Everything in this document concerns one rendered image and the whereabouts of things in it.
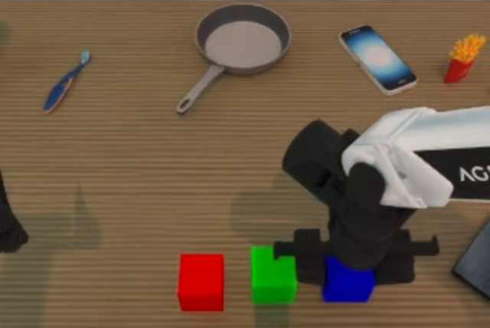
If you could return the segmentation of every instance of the green cube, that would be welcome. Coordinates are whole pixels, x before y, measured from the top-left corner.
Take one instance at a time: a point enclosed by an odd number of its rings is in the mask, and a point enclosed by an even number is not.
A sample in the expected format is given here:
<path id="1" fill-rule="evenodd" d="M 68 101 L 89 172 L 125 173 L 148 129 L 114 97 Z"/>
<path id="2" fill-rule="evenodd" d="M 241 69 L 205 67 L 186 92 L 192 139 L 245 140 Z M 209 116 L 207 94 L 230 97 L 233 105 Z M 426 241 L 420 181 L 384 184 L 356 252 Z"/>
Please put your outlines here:
<path id="1" fill-rule="evenodd" d="M 272 246 L 250 248 L 253 303 L 294 303 L 298 281 L 294 257 L 274 260 Z"/>

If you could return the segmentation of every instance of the red fry container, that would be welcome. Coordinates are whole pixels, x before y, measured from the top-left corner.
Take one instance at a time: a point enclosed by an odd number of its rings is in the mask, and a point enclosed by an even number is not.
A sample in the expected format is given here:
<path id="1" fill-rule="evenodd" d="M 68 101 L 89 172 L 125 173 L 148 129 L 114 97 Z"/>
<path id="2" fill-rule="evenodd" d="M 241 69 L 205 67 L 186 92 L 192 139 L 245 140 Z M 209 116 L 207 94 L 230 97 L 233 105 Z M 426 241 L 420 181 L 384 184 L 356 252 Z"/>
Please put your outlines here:
<path id="1" fill-rule="evenodd" d="M 446 76 L 444 77 L 444 83 L 451 84 L 457 83 L 462 80 L 466 75 L 468 75 L 469 69 L 473 65 L 475 60 L 471 60 L 470 62 L 461 62 L 455 59 L 452 59 L 449 62 L 449 66 L 447 67 Z"/>

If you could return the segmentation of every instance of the blue cube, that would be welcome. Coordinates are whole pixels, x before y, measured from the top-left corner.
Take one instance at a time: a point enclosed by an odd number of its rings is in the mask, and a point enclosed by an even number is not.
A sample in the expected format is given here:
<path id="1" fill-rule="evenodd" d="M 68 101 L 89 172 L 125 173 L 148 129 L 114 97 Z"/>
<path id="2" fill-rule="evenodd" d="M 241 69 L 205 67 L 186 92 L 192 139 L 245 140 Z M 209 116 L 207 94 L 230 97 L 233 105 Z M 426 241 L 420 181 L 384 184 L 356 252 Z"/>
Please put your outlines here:
<path id="1" fill-rule="evenodd" d="M 322 288 L 326 303 L 367 303 L 374 290 L 373 270 L 356 271 L 346 268 L 336 257 L 325 258 L 325 285 Z"/>

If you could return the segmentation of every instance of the pan handle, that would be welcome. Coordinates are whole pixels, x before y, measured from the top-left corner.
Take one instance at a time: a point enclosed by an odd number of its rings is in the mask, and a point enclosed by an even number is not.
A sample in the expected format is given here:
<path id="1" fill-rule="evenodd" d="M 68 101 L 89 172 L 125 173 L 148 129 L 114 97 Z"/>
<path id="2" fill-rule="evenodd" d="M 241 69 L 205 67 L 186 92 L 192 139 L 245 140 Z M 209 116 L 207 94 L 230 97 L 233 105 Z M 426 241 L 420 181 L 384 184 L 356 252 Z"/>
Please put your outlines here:
<path id="1" fill-rule="evenodd" d="M 179 115 L 186 114 L 195 104 L 196 100 L 203 94 L 217 77 L 222 75 L 224 67 L 212 64 L 207 69 L 206 74 L 194 85 L 187 95 L 178 103 L 176 111 Z"/>

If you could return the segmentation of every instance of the french fries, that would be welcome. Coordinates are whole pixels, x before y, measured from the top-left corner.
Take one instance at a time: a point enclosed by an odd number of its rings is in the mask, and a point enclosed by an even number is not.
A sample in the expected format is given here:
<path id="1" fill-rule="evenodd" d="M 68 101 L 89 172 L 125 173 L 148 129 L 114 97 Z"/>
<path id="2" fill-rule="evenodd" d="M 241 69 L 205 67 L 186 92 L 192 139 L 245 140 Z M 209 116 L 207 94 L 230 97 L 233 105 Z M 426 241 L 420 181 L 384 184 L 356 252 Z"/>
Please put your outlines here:
<path id="1" fill-rule="evenodd" d="M 486 41 L 487 38 L 484 35 L 470 34 L 468 37 L 457 41 L 449 55 L 454 60 L 468 64 L 476 59 Z"/>

